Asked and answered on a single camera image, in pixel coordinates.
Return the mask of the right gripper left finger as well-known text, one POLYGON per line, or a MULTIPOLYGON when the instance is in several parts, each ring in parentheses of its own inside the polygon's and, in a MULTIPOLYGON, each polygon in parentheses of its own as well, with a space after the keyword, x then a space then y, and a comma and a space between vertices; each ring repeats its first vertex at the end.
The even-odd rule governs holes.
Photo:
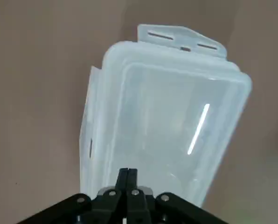
POLYGON ((79 193, 72 195, 30 217, 20 224, 109 224, 125 189, 129 169, 121 168, 115 186, 104 187, 91 199, 79 193))

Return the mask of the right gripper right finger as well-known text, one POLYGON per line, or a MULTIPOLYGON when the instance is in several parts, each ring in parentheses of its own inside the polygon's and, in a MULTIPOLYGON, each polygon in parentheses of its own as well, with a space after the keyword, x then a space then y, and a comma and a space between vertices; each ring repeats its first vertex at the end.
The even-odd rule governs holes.
POLYGON ((150 188, 137 185, 137 174, 137 169, 127 170, 128 224, 226 223, 171 192, 163 192, 154 197, 150 188))

